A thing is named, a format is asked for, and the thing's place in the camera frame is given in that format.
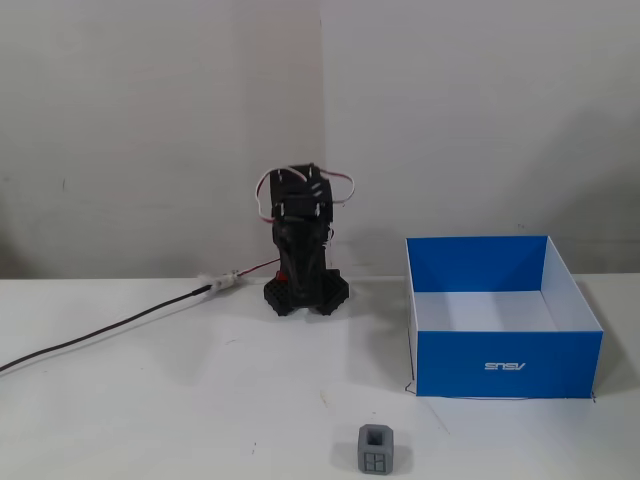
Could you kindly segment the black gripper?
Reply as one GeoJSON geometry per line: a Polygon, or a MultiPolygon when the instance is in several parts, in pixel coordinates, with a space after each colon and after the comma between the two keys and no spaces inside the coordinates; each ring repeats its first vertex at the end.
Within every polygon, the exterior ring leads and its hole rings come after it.
{"type": "Polygon", "coordinates": [[[317,306],[322,301],[322,265],[330,227],[319,221],[275,221],[273,241],[280,253],[279,282],[290,306],[317,306]],[[300,268],[298,282],[289,268],[300,268]]]}

